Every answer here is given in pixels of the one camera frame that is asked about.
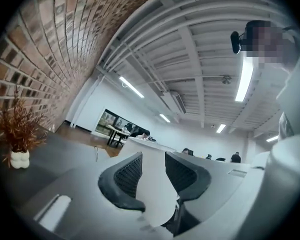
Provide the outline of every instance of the white wall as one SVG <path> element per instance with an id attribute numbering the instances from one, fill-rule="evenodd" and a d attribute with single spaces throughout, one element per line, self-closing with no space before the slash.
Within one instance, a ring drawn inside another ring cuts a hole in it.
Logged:
<path id="1" fill-rule="evenodd" d="M 150 131 L 161 145 L 182 151 L 193 150 L 197 157 L 212 155 L 212 159 L 226 158 L 228 161 L 235 152 L 239 152 L 243 163 L 251 163 L 255 155 L 269 151 L 263 140 L 248 136 L 245 131 L 216 133 L 216 128 L 200 128 L 175 123 L 159 122 L 146 108 L 137 106 L 106 79 L 100 83 L 82 109 L 76 125 L 94 131 L 104 110 L 110 110 L 118 116 Z"/>
<path id="2" fill-rule="evenodd" d="M 81 100 L 84 98 L 89 88 L 93 85 L 94 81 L 96 80 L 92 79 L 91 77 L 89 77 L 87 81 L 85 81 L 84 85 L 82 86 L 79 93 L 76 95 L 74 101 L 72 102 L 71 107 L 68 113 L 66 114 L 65 120 L 72 122 Z"/>
<path id="3" fill-rule="evenodd" d="M 182 151 L 184 148 L 193 150 L 196 157 L 229 160 L 235 152 L 242 157 L 246 132 L 216 133 L 216 128 L 197 128 L 177 124 L 158 123 L 156 131 L 151 134 L 158 143 Z"/>
<path id="4" fill-rule="evenodd" d="M 106 79 L 96 87 L 89 97 L 76 125 L 93 132 L 105 109 L 150 132 L 153 132 L 156 127 L 156 120 L 150 113 L 137 107 Z"/>

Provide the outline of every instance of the table leg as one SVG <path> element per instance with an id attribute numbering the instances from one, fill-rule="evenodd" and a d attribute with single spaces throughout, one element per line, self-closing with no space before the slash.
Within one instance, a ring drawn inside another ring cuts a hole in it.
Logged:
<path id="1" fill-rule="evenodd" d="M 109 146 L 111 138 L 112 138 L 112 135 L 114 134 L 114 132 L 115 132 L 114 130 L 111 131 L 110 138 L 109 138 L 108 142 L 106 143 L 107 146 Z"/>
<path id="2" fill-rule="evenodd" d="M 121 136 L 119 137 L 119 140 L 118 140 L 118 142 L 117 142 L 117 144 L 115 146 L 116 148 L 119 146 L 120 141 L 121 141 Z"/>
<path id="3" fill-rule="evenodd" d="M 114 130 L 112 140 L 110 141 L 110 145 L 112 144 L 112 142 L 114 142 L 116 135 L 117 135 L 117 132 Z"/>

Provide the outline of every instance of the fluorescent light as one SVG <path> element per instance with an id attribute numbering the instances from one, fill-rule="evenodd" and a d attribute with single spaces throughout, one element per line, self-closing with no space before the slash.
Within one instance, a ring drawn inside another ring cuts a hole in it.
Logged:
<path id="1" fill-rule="evenodd" d="M 240 85 L 238 92 L 235 97 L 236 102 L 243 102 L 245 99 L 245 96 L 247 94 L 252 73 L 254 71 L 254 65 L 253 65 L 253 59 L 252 57 L 247 57 L 247 54 L 245 53 L 243 56 L 243 64 L 242 64 L 242 73 L 241 73 L 241 79 L 240 79 Z"/>
<path id="2" fill-rule="evenodd" d="M 160 117 L 162 117 L 167 123 L 170 123 L 170 121 L 168 120 L 168 118 L 166 118 L 163 114 L 160 114 Z"/>
<path id="3" fill-rule="evenodd" d="M 217 134 L 221 133 L 225 127 L 226 127 L 225 124 L 221 124 L 220 127 L 218 128 L 218 130 L 216 130 L 216 133 Z"/>
<path id="4" fill-rule="evenodd" d="M 274 136 L 274 137 L 272 137 L 272 138 L 269 138 L 269 139 L 267 139 L 266 141 L 267 141 L 267 142 L 273 142 L 273 141 L 277 140 L 278 138 L 279 138 L 279 135 Z"/>
<path id="5" fill-rule="evenodd" d="M 141 98 L 144 98 L 145 96 L 143 96 L 140 92 L 137 91 L 136 88 L 134 88 L 131 83 L 129 83 L 123 76 L 121 76 L 119 78 L 122 82 L 124 82 L 132 91 L 134 91 L 136 94 L 138 94 Z"/>

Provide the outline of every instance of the ceiling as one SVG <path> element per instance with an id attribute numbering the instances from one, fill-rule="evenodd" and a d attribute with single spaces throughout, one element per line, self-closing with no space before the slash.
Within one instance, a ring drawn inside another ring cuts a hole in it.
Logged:
<path id="1" fill-rule="evenodd" d="M 276 96 L 287 78 L 269 66 L 253 69 L 243 102 L 236 102 L 242 56 L 234 54 L 233 31 L 244 32 L 251 20 L 292 24 L 275 0 L 154 0 L 146 3 L 118 30 L 100 61 L 102 72 L 117 86 L 125 77 L 145 98 L 129 90 L 136 104 L 172 123 L 210 127 L 226 124 L 225 132 L 245 130 L 257 137 L 278 133 L 282 114 Z M 224 75 L 231 77 L 223 84 Z M 160 98 L 178 92 L 186 113 L 175 114 Z"/>

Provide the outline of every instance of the window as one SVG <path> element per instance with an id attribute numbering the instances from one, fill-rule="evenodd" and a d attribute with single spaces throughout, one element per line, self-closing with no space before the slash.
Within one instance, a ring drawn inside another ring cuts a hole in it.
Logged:
<path id="1" fill-rule="evenodd" d="M 111 129 L 109 129 L 108 126 L 113 126 L 120 129 L 126 127 L 128 131 L 131 132 L 132 129 L 137 125 L 106 109 L 103 112 L 95 131 L 110 136 Z"/>

